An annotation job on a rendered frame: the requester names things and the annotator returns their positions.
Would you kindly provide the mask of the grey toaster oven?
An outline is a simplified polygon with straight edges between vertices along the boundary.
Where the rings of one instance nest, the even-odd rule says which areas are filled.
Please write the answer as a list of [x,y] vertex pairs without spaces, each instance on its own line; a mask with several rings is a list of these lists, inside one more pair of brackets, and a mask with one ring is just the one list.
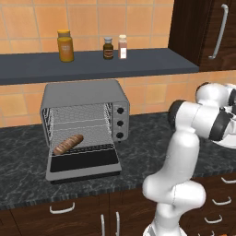
[[41,121],[49,148],[75,134],[84,136],[84,147],[113,144],[128,137],[129,101],[115,80],[52,83],[43,93]]

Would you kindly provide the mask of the brown baguette bread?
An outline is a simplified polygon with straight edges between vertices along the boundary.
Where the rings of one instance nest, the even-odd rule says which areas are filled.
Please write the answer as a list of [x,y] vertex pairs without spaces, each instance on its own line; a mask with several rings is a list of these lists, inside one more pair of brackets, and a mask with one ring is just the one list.
[[82,135],[70,136],[53,149],[53,154],[54,155],[65,154],[68,150],[80,144],[83,141],[83,139],[84,136]]

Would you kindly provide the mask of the grey toaster oven door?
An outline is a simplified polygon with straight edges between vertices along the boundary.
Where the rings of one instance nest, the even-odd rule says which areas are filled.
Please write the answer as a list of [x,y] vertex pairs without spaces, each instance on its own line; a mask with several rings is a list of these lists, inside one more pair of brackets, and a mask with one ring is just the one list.
[[46,180],[52,184],[70,183],[119,175],[122,168],[115,146],[85,150],[74,148],[64,155],[48,157]]

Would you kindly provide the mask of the dark wood cupboard door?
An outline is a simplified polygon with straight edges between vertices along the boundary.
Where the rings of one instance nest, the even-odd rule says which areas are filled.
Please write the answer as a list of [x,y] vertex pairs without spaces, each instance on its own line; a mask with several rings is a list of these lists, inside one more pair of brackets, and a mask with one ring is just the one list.
[[119,213],[119,236],[143,236],[155,216],[156,205],[143,196],[141,188],[110,193],[110,235],[116,236]]

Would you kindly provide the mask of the small dark brown bottle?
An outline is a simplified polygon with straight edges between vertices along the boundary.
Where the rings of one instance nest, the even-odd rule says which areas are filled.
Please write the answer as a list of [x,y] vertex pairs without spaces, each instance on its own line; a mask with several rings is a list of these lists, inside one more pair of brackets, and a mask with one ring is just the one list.
[[103,58],[107,60],[113,59],[113,45],[111,37],[104,38]]

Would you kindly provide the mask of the pink and white spice bottle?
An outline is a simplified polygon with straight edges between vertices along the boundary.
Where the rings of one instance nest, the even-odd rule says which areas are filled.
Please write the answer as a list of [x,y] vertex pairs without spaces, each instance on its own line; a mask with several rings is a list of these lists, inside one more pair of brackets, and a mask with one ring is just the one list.
[[127,57],[127,39],[125,35],[119,36],[118,56],[120,59],[125,59]]

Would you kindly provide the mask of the yellow jar with yellow lid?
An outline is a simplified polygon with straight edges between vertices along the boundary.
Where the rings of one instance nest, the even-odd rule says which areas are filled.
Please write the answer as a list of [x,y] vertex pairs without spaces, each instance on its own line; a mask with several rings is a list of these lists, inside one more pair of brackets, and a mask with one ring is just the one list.
[[57,31],[58,38],[58,51],[59,58],[64,63],[69,63],[74,61],[74,48],[73,40],[70,36],[69,29],[60,29]]

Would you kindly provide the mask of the dark wood drawer front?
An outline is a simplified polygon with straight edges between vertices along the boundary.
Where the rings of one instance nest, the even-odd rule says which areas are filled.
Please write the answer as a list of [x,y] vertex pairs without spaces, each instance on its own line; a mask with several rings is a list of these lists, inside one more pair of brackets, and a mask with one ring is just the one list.
[[[73,211],[53,215],[49,211],[69,208]],[[101,236],[100,215],[105,220],[105,236],[110,236],[109,196],[96,195],[12,209],[22,236]]]

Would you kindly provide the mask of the dark grey wall shelf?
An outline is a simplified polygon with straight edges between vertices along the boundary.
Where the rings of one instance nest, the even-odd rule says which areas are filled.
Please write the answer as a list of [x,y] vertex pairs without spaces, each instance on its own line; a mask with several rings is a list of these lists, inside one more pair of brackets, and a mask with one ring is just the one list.
[[58,53],[0,54],[0,86],[117,77],[191,74],[199,67],[169,48],[129,50],[125,59],[101,51],[75,52],[63,63]]

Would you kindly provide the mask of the dark wood wall cupboard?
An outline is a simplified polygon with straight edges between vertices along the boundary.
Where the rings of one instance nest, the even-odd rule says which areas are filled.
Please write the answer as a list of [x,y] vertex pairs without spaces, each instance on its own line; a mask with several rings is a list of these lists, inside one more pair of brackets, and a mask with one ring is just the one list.
[[[223,18],[229,14],[218,55],[212,55]],[[174,0],[168,47],[199,67],[200,72],[236,70],[236,0]]]

